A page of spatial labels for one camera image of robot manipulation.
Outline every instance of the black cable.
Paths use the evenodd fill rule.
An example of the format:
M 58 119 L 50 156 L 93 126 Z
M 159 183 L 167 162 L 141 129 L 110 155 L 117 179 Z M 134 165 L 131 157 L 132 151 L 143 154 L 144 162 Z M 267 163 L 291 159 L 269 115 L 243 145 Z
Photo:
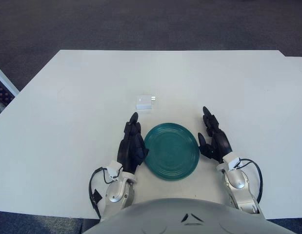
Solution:
M 117 178 L 117 177 L 119 177 L 120 172 L 121 172 L 121 169 L 122 169 L 122 167 L 118 170 L 117 176 L 114 176 L 114 177 L 113 177 L 114 179 Z M 111 183 L 113 183 L 114 180 L 112 180 L 112 181 L 110 181 L 110 182 L 107 182 L 107 181 L 106 181 L 106 179 L 105 179 L 105 171 L 106 171 L 106 170 L 107 170 L 107 169 L 104 168 L 104 167 L 97 168 L 97 169 L 92 173 L 91 178 L 90 178 L 90 181 L 89 181 L 89 198 L 90 198 L 90 201 L 91 201 L 91 204 L 92 204 L 93 209 L 95 209 L 95 211 L 96 211 L 96 213 L 97 213 L 97 215 L 98 215 L 98 217 L 99 217 L 99 223 L 100 223 L 100 220 L 101 220 L 101 214 L 100 214 L 100 211 L 99 211 L 99 209 L 98 209 L 97 202 L 96 202 L 96 200 L 95 200 L 95 196 L 94 196 L 94 194 L 92 193 L 91 182 L 92 182 L 92 179 L 93 179 L 93 177 L 95 176 L 96 173 L 98 173 L 98 172 L 100 172 L 100 171 L 103 171 L 104 182 L 105 182 L 106 184 L 111 184 Z
M 104 178 L 104 182 L 106 183 L 106 184 L 111 184 L 111 183 L 113 183 L 114 181 L 112 180 L 112 181 L 110 181 L 110 182 L 106 182 L 106 179 L 105 179 L 105 170 L 107 170 L 106 168 L 103 168 L 103 178 Z
M 259 175 L 259 180 L 260 180 L 259 193 L 258 193 L 258 197 L 257 197 L 257 202 L 259 203 L 260 200 L 262 199 L 262 190 L 263 190 L 262 172 L 261 172 L 259 166 L 257 165 L 257 163 L 255 163 L 253 160 L 250 160 L 250 159 L 247 159 L 247 158 L 243 158 L 243 159 L 240 159 L 240 161 L 248 161 L 248 163 L 246 163 L 243 166 L 238 167 L 237 169 L 243 168 L 243 167 L 247 166 L 250 163 L 253 163 L 256 166 L 256 168 L 257 168 L 258 175 Z
M 96 200 L 95 200 L 95 198 L 94 198 L 94 194 L 92 194 L 91 182 L 92 182 L 92 179 L 93 179 L 93 177 L 95 176 L 95 174 L 98 173 L 98 172 L 100 172 L 100 171 L 102 171 L 102 170 L 103 170 L 103 167 L 100 167 L 100 168 L 96 169 L 96 170 L 92 173 L 91 178 L 90 178 L 90 181 L 89 181 L 89 198 L 90 198 L 90 201 L 91 201 L 91 204 L 92 204 L 93 209 L 95 209 L 95 211 L 96 211 L 96 213 L 97 213 L 97 215 L 98 215 L 98 217 L 99 217 L 99 223 L 100 223 L 100 220 L 101 220 L 101 215 L 100 215 L 100 211 L 99 211 L 99 209 L 98 209 L 98 206 L 97 206 L 97 204 L 96 204 Z
M 247 165 L 250 164 L 250 163 L 252 163 L 252 162 L 248 162 L 248 163 L 246 163 L 245 165 L 238 167 L 237 169 L 241 169 L 241 168 L 247 166 Z

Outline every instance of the gray carpet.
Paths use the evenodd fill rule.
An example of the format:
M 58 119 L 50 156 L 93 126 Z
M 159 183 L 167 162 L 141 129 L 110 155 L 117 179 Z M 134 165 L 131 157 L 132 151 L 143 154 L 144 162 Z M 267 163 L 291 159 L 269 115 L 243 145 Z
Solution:
M 302 0 L 0 0 L 0 68 L 17 88 L 59 49 L 302 56 Z
M 0 234 L 80 234 L 82 219 L 0 212 Z

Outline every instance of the black logo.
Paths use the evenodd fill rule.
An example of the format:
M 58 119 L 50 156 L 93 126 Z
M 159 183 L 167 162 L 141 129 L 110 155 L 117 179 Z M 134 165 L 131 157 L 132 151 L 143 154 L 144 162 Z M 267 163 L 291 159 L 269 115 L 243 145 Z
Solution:
M 185 214 L 185 216 L 183 217 L 183 219 L 181 220 L 181 223 L 185 222 L 186 220 L 188 220 L 187 222 L 184 223 L 184 225 L 189 225 L 189 226 L 197 226 L 197 225 L 203 225 L 204 221 L 202 219 L 200 219 L 199 217 L 197 217 L 196 215 L 191 213 L 192 217 L 189 217 L 188 214 Z

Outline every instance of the teal ceramic plate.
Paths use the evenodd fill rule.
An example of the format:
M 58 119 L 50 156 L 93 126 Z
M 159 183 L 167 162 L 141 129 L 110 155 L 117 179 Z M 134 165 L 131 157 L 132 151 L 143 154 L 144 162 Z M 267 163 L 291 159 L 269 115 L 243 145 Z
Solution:
M 194 136 L 175 123 L 157 125 L 149 131 L 144 141 L 150 150 L 145 163 L 155 175 L 166 180 L 187 177 L 200 159 Z

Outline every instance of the white object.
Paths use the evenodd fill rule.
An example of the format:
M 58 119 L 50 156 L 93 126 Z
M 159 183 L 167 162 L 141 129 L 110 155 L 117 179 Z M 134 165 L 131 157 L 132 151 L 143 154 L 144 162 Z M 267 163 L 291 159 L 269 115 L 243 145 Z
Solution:
M 136 99 L 136 109 L 152 109 L 152 101 L 155 101 L 155 99 L 155 96 L 152 95 L 138 95 Z
M 122 164 L 112 160 L 111 163 L 106 167 L 107 172 L 112 180 L 118 180 L 118 173 L 120 173 Z
M 6 75 L 0 69 L 0 81 L 1 83 L 16 97 L 19 94 L 19 90 L 12 84 L 12 82 L 6 77 Z
M 164 122 L 207 137 L 205 105 L 235 154 L 260 166 L 265 217 L 302 217 L 302 73 L 279 51 L 59 51 L 0 114 L 0 211 L 97 218 L 90 176 L 117 159 L 135 98 L 148 93 L 161 101 L 139 112 L 143 138 Z M 201 156 L 191 175 L 165 181 L 143 163 L 134 203 L 224 204 L 216 166 Z M 243 170 L 257 197 L 256 168 Z M 102 176 L 92 187 L 104 194 Z
M 223 158 L 223 163 L 217 166 L 217 171 L 225 170 L 229 172 L 235 170 L 235 166 L 239 163 L 240 158 L 235 155 L 235 153 L 230 152 Z

